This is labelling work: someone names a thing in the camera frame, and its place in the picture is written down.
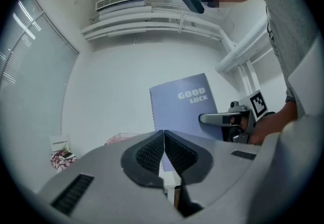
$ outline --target air conditioner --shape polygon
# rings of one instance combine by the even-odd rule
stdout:
[[[106,14],[116,10],[142,7],[145,0],[101,0],[96,2],[96,11],[99,14]]]

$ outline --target notebook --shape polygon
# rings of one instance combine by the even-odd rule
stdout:
[[[150,88],[155,130],[177,130],[202,138],[223,140],[219,126],[199,122],[202,113],[217,113],[205,74],[160,84]],[[173,171],[167,157],[162,158],[164,171]]]

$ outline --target spiral binding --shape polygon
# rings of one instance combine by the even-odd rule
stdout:
[[[151,97],[151,108],[152,108],[152,115],[153,115],[154,129],[156,130],[155,113],[154,113],[154,105],[153,105],[153,99],[152,99],[152,92],[151,92],[151,91],[150,91],[150,97]]]
[[[168,172],[168,171],[174,171],[174,167],[171,164],[170,160],[168,159],[168,157],[166,155],[163,155],[162,159],[161,159],[161,163],[162,163],[162,168],[164,170],[164,172]]]

